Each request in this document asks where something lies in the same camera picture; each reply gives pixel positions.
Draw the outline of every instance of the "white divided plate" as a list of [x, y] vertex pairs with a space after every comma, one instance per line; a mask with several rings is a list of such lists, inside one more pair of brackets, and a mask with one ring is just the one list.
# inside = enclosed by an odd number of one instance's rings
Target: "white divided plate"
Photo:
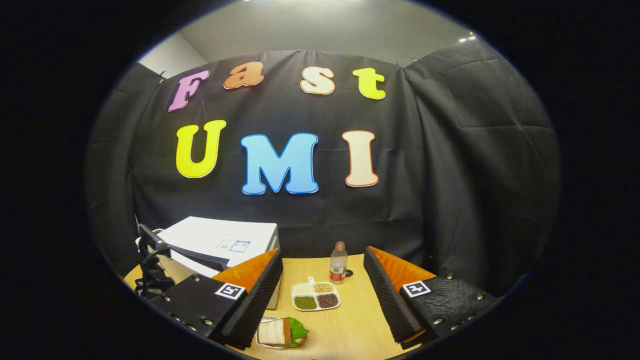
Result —
[[[260, 322], [272, 322], [273, 320], [277, 320], [279, 318], [275, 317], [275, 316], [263, 316], [262, 320], [260, 320]], [[272, 347], [271, 345], [264, 345], [258, 342], [258, 332], [255, 332], [255, 343], [262, 346], [262, 347], [268, 347], [268, 348], [285, 348], [285, 347]]]
[[[333, 291], [328, 293], [316, 293], [314, 289], [314, 284], [329, 284], [333, 288]], [[318, 302], [318, 299], [317, 299], [318, 295], [329, 295], [329, 294], [334, 294], [335, 297], [338, 298], [338, 304], [332, 307], [320, 307], [320, 303]], [[316, 302], [315, 309], [300, 309], [298, 306], [296, 306], [296, 297], [307, 297], [307, 296], [314, 298], [314, 301]], [[291, 286], [291, 303], [293, 304], [293, 307], [296, 308], [296, 310], [319, 311], [319, 310], [335, 309], [336, 307], [340, 306], [342, 302], [340, 301], [340, 295], [338, 295], [338, 290], [335, 288], [335, 286], [332, 283], [327, 281], [315, 282], [314, 277], [310, 276], [309, 282], [303, 282], [303, 283], [295, 284], [294, 286]]]

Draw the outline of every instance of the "wooden table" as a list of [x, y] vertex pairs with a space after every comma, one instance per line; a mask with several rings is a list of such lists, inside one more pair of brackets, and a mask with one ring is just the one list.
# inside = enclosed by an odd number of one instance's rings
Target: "wooden table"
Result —
[[[391, 330], [382, 315], [378, 298], [363, 266], [364, 255], [350, 255], [347, 268], [353, 276], [343, 284], [336, 285], [342, 304], [335, 309], [322, 311], [298, 311], [291, 303], [291, 286], [308, 282], [312, 276], [316, 281], [329, 280], [329, 258], [283, 259], [284, 270], [278, 294], [278, 305], [274, 310], [265, 310], [265, 316], [283, 318], [291, 316], [309, 330], [307, 341], [299, 348], [283, 350], [261, 347], [255, 343], [238, 352], [259, 359], [387, 359], [415, 349], [403, 350], [394, 342]], [[132, 270], [125, 282], [134, 287], [133, 280], [141, 275], [140, 268]]]

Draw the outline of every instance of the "white box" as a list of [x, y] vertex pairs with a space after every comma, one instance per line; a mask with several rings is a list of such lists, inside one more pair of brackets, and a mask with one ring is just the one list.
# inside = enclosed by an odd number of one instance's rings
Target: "white box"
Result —
[[[280, 247], [277, 224], [188, 217], [157, 234], [171, 246], [171, 259], [160, 264], [179, 283], [193, 274], [213, 277], [219, 272]], [[278, 302], [280, 282], [268, 309]]]

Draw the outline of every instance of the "black fabric backdrop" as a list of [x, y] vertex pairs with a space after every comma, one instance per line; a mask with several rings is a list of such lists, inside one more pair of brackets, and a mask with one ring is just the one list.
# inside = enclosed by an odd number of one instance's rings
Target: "black fabric backdrop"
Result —
[[[229, 70], [264, 64], [258, 85], [225, 90]], [[302, 92], [301, 71], [329, 67], [336, 91]], [[353, 70], [373, 67], [386, 98], [358, 91]], [[180, 78], [211, 75], [189, 104], [167, 112]], [[151, 228], [187, 216], [276, 222], [285, 257], [324, 257], [336, 241], [350, 254], [372, 245], [436, 274], [452, 272], [502, 295], [540, 253], [555, 216], [559, 154], [545, 111], [526, 81], [480, 41], [456, 44], [399, 69], [383, 61], [319, 51], [275, 51], [203, 65], [146, 86], [98, 119], [88, 153], [88, 197], [97, 241], [120, 275], [138, 258], [134, 213]], [[223, 119], [218, 162], [200, 179], [177, 172], [177, 130]], [[378, 184], [347, 186], [345, 131], [376, 134]], [[284, 188], [245, 195], [240, 139], [266, 135], [277, 153], [295, 133], [318, 136], [313, 194]], [[102, 148], [105, 134], [116, 147]]]

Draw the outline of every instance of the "blue letter m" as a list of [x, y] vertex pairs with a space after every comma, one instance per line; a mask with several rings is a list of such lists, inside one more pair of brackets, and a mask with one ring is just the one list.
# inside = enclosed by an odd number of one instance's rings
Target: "blue letter m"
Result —
[[267, 187], [260, 181], [260, 171], [273, 192], [279, 192], [288, 171], [291, 171], [285, 189], [290, 193], [314, 193], [318, 184], [314, 181], [313, 150], [318, 137], [298, 133], [290, 137], [282, 155], [278, 156], [269, 139], [264, 135], [249, 135], [240, 140], [246, 149], [246, 184], [242, 192], [260, 195]]

